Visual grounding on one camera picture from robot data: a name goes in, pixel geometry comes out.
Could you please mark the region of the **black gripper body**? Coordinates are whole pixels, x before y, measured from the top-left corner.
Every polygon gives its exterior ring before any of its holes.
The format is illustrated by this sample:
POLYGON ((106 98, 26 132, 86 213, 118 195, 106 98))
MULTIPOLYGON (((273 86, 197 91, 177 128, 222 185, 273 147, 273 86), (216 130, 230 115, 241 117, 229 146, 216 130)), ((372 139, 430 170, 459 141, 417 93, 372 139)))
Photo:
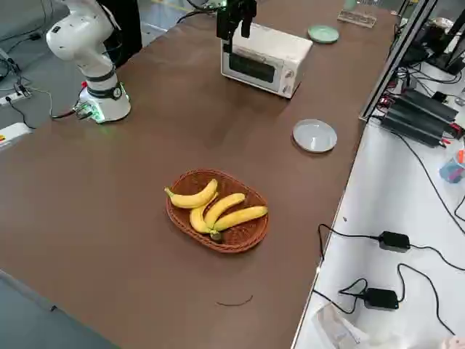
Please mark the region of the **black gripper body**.
POLYGON ((256 17, 255 0, 232 0, 223 1, 218 7, 217 13, 225 12, 232 16, 238 17, 256 17))

